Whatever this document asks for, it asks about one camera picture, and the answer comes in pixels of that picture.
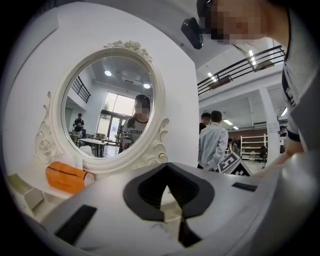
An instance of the man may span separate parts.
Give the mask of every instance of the man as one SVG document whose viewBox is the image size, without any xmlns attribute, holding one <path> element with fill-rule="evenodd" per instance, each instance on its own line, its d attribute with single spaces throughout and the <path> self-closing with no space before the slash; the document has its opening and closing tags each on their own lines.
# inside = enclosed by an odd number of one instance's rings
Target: man
<svg viewBox="0 0 320 256">
<path fill-rule="evenodd" d="M 201 133 L 202 129 L 206 128 L 207 125 L 210 123 L 210 118 L 211 118 L 210 113 L 205 112 L 201 115 L 201 123 L 199 125 L 199 134 Z"/>
<path fill-rule="evenodd" d="M 76 120 L 74 120 L 74 123 L 73 123 L 74 134 L 78 135 L 78 136 L 81 136 L 81 131 L 84 128 L 84 125 L 85 125 L 85 123 L 82 120 L 82 114 L 79 113 L 78 114 L 78 118 Z"/>
<path fill-rule="evenodd" d="M 312 125 L 312 118 L 306 119 L 303 114 L 305 106 L 311 110 L 319 106 L 316 99 L 320 80 L 319 49 L 300 17 L 288 6 L 278 3 L 276 0 L 197 1 L 198 15 L 205 24 L 206 34 L 211 33 L 211 39 L 236 44 L 237 40 L 268 37 L 286 49 L 282 87 L 288 116 L 287 150 L 258 176 L 273 170 L 275 165 L 284 164 L 296 153 L 319 149 L 317 126 Z"/>
<path fill-rule="evenodd" d="M 201 131 L 199 138 L 198 168 L 207 171 L 217 169 L 218 163 L 225 158 L 229 138 L 227 130 L 221 127 L 220 111 L 212 111 L 211 121 L 211 125 Z"/>
</svg>

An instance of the black hair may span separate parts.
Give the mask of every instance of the black hair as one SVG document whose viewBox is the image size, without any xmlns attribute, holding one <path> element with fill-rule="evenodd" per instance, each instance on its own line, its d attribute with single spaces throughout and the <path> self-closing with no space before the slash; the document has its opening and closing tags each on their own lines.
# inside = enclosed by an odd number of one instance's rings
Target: black hair
<svg viewBox="0 0 320 256">
<path fill-rule="evenodd" d="M 214 110 L 211 112 L 211 121 L 215 123 L 219 123 L 222 121 L 222 114 L 218 110 Z"/>
<path fill-rule="evenodd" d="M 139 94 L 137 97 L 135 97 L 134 107 L 136 107 L 137 103 L 141 103 L 143 108 L 149 109 L 150 112 L 150 99 L 148 96 Z M 133 117 L 128 119 L 127 127 L 131 128 L 134 126 L 136 122 L 136 114 L 133 115 Z"/>
<path fill-rule="evenodd" d="M 201 115 L 201 119 L 204 119 L 204 118 L 210 118 L 210 119 L 211 119 L 210 113 L 204 112 L 204 113 Z"/>
</svg>

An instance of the white shelf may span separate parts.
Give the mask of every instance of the white shelf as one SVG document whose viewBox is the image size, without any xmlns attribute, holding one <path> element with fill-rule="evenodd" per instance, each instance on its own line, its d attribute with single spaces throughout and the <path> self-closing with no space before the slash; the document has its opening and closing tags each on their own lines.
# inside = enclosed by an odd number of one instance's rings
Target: white shelf
<svg viewBox="0 0 320 256">
<path fill-rule="evenodd" d="M 242 142 L 242 144 L 244 144 L 244 143 L 265 143 L 265 142 L 264 141 L 251 141 L 251 142 L 245 141 L 245 142 Z"/>
<path fill-rule="evenodd" d="M 255 138 L 255 139 L 252 139 L 253 141 L 244 141 L 244 139 L 251 139 L 251 138 Z M 253 152 L 251 153 L 250 151 L 246 152 L 246 150 L 258 150 L 258 149 L 261 149 L 261 146 L 267 146 L 267 139 L 268 139 L 268 135 L 264 134 L 263 136 L 252 136 L 252 137 L 242 137 L 241 136 L 241 154 L 242 155 L 246 155 L 244 157 L 242 157 L 242 159 L 245 159 L 245 160 L 249 160 L 249 155 L 250 154 L 254 154 L 255 156 L 255 160 L 263 160 L 263 158 L 261 157 L 257 157 L 257 155 L 260 155 L 259 152 Z"/>
<path fill-rule="evenodd" d="M 261 147 L 242 147 L 241 149 L 261 149 Z"/>
<path fill-rule="evenodd" d="M 242 159 L 249 160 L 249 157 L 242 157 Z M 260 157 L 256 157 L 254 160 L 263 160 L 263 159 Z"/>
<path fill-rule="evenodd" d="M 265 136 L 252 136 L 252 137 L 242 137 L 242 139 L 249 139 L 249 138 L 264 138 Z"/>
<path fill-rule="evenodd" d="M 241 154 L 253 154 L 253 153 L 250 153 L 250 152 L 241 152 Z"/>
</svg>

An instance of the light blue jacket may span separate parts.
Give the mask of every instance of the light blue jacket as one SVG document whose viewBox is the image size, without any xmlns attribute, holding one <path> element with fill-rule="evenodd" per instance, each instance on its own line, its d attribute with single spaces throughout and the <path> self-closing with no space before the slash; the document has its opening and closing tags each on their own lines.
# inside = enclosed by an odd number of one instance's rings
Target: light blue jacket
<svg viewBox="0 0 320 256">
<path fill-rule="evenodd" d="M 218 163 L 225 158 L 228 138 L 228 131 L 217 122 L 204 128 L 199 136 L 199 165 L 218 168 Z"/>
</svg>

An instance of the railing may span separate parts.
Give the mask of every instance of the railing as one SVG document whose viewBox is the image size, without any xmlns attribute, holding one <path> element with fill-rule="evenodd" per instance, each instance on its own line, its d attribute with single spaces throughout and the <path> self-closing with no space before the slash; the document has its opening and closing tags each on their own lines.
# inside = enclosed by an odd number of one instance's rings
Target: railing
<svg viewBox="0 0 320 256">
<path fill-rule="evenodd" d="M 85 87 L 84 83 L 82 82 L 80 76 L 78 76 L 73 84 L 72 84 L 72 89 L 76 92 L 76 94 L 79 95 L 79 97 L 81 99 L 83 99 L 83 101 L 85 103 L 88 103 L 89 97 L 91 96 L 91 94 L 89 93 L 89 91 L 87 90 L 87 88 Z"/>
<path fill-rule="evenodd" d="M 285 55 L 284 49 L 279 45 L 244 58 L 198 83 L 198 96 L 228 84 L 246 74 L 258 72 L 281 63 L 284 61 Z M 256 65 L 253 65 L 252 58 L 254 58 Z"/>
</svg>

